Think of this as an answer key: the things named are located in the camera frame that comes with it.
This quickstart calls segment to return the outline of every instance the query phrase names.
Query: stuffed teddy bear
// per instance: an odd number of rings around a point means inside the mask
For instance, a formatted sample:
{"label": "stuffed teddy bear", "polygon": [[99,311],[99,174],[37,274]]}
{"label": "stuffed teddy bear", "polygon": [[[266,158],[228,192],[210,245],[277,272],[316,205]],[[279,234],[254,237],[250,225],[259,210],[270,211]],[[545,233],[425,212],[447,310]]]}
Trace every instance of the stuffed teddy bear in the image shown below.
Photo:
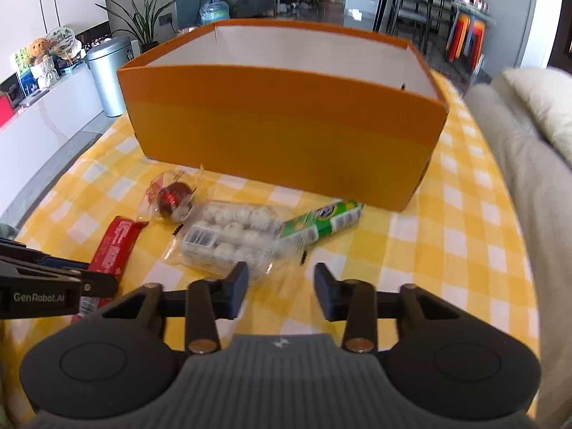
{"label": "stuffed teddy bear", "polygon": [[28,45],[28,54],[30,59],[28,64],[38,65],[45,59],[49,58],[49,51],[51,48],[51,43],[45,38],[35,39],[31,44]]}

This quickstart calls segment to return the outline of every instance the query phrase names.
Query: packaged pastry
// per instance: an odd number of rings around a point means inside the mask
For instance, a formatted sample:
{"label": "packaged pastry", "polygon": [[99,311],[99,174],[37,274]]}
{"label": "packaged pastry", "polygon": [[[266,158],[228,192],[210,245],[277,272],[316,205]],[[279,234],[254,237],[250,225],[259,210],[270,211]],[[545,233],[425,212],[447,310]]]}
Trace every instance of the packaged pastry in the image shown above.
{"label": "packaged pastry", "polygon": [[251,280],[268,274],[276,263],[301,255],[305,239],[280,239],[291,210],[279,206],[208,201],[193,206],[177,231],[165,259],[226,275],[245,261]]}

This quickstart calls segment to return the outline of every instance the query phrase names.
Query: black chair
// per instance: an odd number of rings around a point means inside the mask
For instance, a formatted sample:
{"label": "black chair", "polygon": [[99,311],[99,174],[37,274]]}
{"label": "black chair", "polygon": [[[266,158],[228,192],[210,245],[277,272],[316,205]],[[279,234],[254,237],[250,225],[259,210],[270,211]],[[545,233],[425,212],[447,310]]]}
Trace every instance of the black chair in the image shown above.
{"label": "black chair", "polygon": [[[415,9],[403,8],[404,0],[397,0],[393,9],[393,17],[391,18],[390,30],[391,35],[396,35],[398,19],[410,20],[417,24],[425,26],[423,37],[423,53],[427,54],[427,43],[429,40],[429,30],[431,28],[431,10],[433,9],[433,0],[415,0]],[[427,6],[426,11],[419,11],[419,6]]]}

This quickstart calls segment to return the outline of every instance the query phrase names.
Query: sofa cushion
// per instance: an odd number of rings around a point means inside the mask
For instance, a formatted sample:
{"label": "sofa cushion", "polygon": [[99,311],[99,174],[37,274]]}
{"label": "sofa cushion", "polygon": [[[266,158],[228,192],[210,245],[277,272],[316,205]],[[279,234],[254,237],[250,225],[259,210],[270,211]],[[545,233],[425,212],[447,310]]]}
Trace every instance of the sofa cushion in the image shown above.
{"label": "sofa cushion", "polygon": [[537,421],[556,429],[572,408],[572,173],[524,130],[489,85],[464,97],[497,160],[532,266],[540,313],[542,383]]}
{"label": "sofa cushion", "polygon": [[525,67],[502,75],[528,105],[540,130],[572,167],[572,77],[555,68]]}
{"label": "sofa cushion", "polygon": [[544,134],[538,129],[536,120],[533,117],[528,105],[517,95],[513,86],[508,83],[503,72],[495,76],[491,82],[493,87],[502,97],[508,108],[514,113],[514,118],[531,136],[545,140]]}

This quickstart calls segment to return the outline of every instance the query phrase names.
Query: bottle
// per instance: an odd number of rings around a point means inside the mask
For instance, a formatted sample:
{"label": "bottle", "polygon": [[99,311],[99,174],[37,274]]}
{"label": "bottle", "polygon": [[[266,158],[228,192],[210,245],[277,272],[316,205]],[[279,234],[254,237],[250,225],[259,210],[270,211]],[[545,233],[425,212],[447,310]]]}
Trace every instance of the bottle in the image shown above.
{"label": "bottle", "polygon": [[205,25],[222,19],[230,19],[228,3],[222,0],[209,0],[201,8],[201,24]]}

